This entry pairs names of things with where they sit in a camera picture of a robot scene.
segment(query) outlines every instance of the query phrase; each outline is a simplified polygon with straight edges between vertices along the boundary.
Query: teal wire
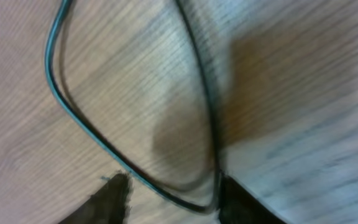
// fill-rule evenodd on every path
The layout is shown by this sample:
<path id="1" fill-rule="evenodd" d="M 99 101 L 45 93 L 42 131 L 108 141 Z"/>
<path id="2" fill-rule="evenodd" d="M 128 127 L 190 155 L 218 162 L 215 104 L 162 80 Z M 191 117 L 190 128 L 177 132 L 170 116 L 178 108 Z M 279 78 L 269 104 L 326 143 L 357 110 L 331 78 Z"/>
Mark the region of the teal wire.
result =
<path id="1" fill-rule="evenodd" d="M 180 199 L 177 196 L 167 192 L 156 184 L 156 181 L 153 180 L 149 175 L 147 175 L 144 171 L 138 168 L 135 164 L 133 164 L 128 158 L 126 158 L 123 154 L 121 154 L 111 143 L 109 143 L 103 135 L 101 135 L 96 128 L 94 128 L 91 124 L 83 121 L 81 116 L 76 112 L 67 100 L 62 95 L 61 91 L 58 88 L 58 85 L 55 81 L 55 75 L 53 72 L 53 56 L 55 51 L 55 44 L 57 41 L 57 37 L 62 28 L 62 24 L 70 10 L 70 6 L 72 5 L 74 0 L 62 0 L 60 8 L 57 12 L 56 18 L 52 24 L 52 28 L 50 30 L 48 41 L 45 50 L 45 73 L 48 85 L 51 89 L 53 96 L 56 98 L 58 103 L 62 106 L 62 108 L 71 116 L 71 118 L 89 135 L 91 138 L 97 142 L 105 151 L 107 151 L 110 156 L 112 156 L 115 160 L 120 163 L 120 165 L 125 168 L 128 172 L 130 172 L 135 178 L 139 179 L 143 184 L 145 184 L 148 188 L 152 189 L 154 192 L 159 194 L 161 197 L 171 200 L 173 203 L 178 206 L 190 210 L 192 212 L 197 213 L 211 213 L 218 206 L 218 198 L 219 198 L 219 186 L 220 186 L 220 172 L 215 175 L 215 185 L 214 185 L 214 195 L 210 204 L 202 206 L 196 205 L 187 201 Z"/>

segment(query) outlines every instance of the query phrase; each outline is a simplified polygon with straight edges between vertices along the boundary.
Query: wooden table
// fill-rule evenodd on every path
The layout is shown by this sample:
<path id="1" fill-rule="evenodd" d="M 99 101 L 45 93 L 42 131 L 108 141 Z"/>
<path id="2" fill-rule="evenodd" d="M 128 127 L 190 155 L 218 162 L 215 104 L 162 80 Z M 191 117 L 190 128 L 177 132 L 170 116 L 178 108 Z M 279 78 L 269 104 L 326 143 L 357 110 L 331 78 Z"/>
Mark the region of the wooden table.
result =
<path id="1" fill-rule="evenodd" d="M 122 170 L 47 86 L 59 4 L 0 0 L 0 223 L 56 223 Z M 358 1 L 194 4 L 228 172 L 289 223 L 358 223 Z M 64 40 L 56 72 L 119 149 L 163 180 L 202 174 L 204 99 L 171 1 L 79 0 Z M 216 223 L 133 186 L 128 223 Z"/>

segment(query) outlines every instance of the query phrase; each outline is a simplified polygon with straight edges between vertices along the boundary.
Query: wood floor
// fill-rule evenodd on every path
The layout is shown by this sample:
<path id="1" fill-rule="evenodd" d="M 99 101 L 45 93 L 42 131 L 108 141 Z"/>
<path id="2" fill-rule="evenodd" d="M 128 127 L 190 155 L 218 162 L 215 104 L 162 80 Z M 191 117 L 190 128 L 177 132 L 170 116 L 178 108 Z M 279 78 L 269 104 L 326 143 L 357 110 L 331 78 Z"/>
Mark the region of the wood floor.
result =
<path id="1" fill-rule="evenodd" d="M 0 0 L 0 223 L 56 223 L 123 170 L 47 86 L 59 5 Z M 358 223 L 358 1 L 202 0 L 191 13 L 219 86 L 227 171 L 288 223 Z M 147 172 L 174 184 L 204 174 L 209 124 L 172 1 L 78 0 L 55 65 Z M 133 186 L 128 223 L 217 223 Z M 186 197 L 206 202 L 205 189 Z"/>

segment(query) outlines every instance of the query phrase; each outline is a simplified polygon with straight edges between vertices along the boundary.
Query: black cable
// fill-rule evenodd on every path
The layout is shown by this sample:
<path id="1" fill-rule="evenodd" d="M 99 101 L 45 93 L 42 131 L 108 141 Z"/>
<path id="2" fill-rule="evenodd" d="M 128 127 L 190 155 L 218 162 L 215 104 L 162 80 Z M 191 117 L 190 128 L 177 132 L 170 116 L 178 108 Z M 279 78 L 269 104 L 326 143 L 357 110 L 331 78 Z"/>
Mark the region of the black cable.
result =
<path id="1" fill-rule="evenodd" d="M 69 12 L 70 6 L 74 0 L 62 0 L 60 8 L 57 12 L 56 18 L 53 22 L 52 28 L 49 33 L 47 46 L 45 50 L 45 73 L 49 87 L 52 91 L 52 94 L 61 104 L 63 109 L 77 122 L 77 124 L 84 129 L 84 131 L 89 134 L 104 150 L 106 150 L 115 160 L 117 160 L 126 170 L 128 170 L 132 175 L 137 177 L 143 184 L 147 185 L 150 189 L 154 190 L 156 193 L 161 195 L 163 198 L 172 201 L 173 203 L 191 210 L 197 213 L 211 213 L 218 208 L 219 204 L 219 195 L 221 188 L 221 168 L 219 161 L 219 150 L 221 148 L 221 141 L 219 135 L 219 128 L 217 117 L 215 114 L 215 95 L 211 86 L 208 84 L 208 77 L 205 74 L 204 66 L 202 64 L 200 52 L 196 45 L 196 40 L 194 33 L 190 27 L 189 20 L 185 14 L 183 6 L 180 0 L 176 0 L 180 14 L 183 16 L 183 21 L 186 25 L 186 29 L 189 33 L 193 49 L 195 51 L 196 60 L 200 70 L 200 76 L 202 79 L 202 84 L 204 88 L 204 94 L 206 98 L 206 104 L 208 108 L 208 118 L 211 127 L 211 136 L 212 136 L 212 148 L 214 154 L 214 189 L 213 189 L 213 198 L 207 205 L 196 205 L 191 202 L 187 202 L 170 192 L 167 192 L 162 187 L 158 186 L 158 181 L 146 174 L 141 168 L 137 167 L 132 161 L 130 161 L 125 155 L 118 151 L 89 121 L 84 119 L 81 116 L 81 113 L 75 110 L 70 103 L 65 99 L 63 94 L 58 88 L 58 85 L 55 80 L 55 75 L 53 73 L 53 55 L 55 51 L 55 44 L 57 37 L 62 28 L 62 24 Z"/>

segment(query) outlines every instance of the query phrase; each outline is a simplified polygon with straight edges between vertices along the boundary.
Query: thin cord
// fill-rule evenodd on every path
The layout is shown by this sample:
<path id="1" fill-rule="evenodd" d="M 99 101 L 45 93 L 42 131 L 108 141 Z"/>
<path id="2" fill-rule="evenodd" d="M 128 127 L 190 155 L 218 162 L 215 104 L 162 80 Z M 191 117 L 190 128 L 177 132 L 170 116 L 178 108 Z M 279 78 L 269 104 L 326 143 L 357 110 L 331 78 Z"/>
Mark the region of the thin cord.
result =
<path id="1" fill-rule="evenodd" d="M 47 46 L 45 49 L 45 73 L 48 85 L 52 91 L 52 94 L 62 106 L 62 108 L 73 118 L 73 120 L 82 128 L 84 131 L 91 136 L 91 138 L 96 141 L 105 151 L 107 151 L 115 160 L 117 160 L 120 165 L 122 165 L 128 172 L 130 172 L 134 177 L 138 178 L 143 184 L 148 186 L 154 192 L 158 193 L 161 197 L 172 201 L 178 206 L 188 209 L 192 212 L 208 214 L 218 208 L 220 188 L 221 188 L 221 168 L 219 162 L 219 149 L 221 148 L 219 132 L 218 132 L 218 122 L 216 115 L 214 113 L 214 101 L 213 101 L 213 91 L 208 85 L 207 76 L 205 75 L 204 68 L 201 63 L 200 53 L 195 43 L 195 38 L 193 32 L 191 31 L 188 18 L 183 10 L 183 6 L 179 0 L 176 0 L 179 11 L 183 16 L 183 21 L 185 22 L 186 28 L 188 30 L 191 43 L 195 51 L 196 59 L 199 65 L 200 75 L 203 83 L 204 94 L 206 97 L 207 107 L 208 107 L 208 118 L 211 126 L 211 135 L 213 142 L 213 152 L 214 152 L 214 189 L 213 189 L 213 198 L 207 205 L 196 205 L 191 202 L 187 202 L 169 192 L 165 189 L 158 186 L 158 182 L 154 180 L 151 176 L 145 173 L 142 169 L 137 167 L 132 161 L 130 161 L 125 155 L 118 151 L 91 123 L 87 122 L 81 118 L 81 114 L 73 109 L 69 102 L 64 98 L 63 94 L 58 88 L 58 85 L 55 80 L 55 75 L 53 72 L 53 55 L 55 51 L 55 44 L 57 37 L 62 28 L 62 24 L 67 17 L 70 6 L 74 0 L 62 0 L 60 8 L 57 12 L 56 18 L 52 24 L 52 28 L 49 33 Z"/>

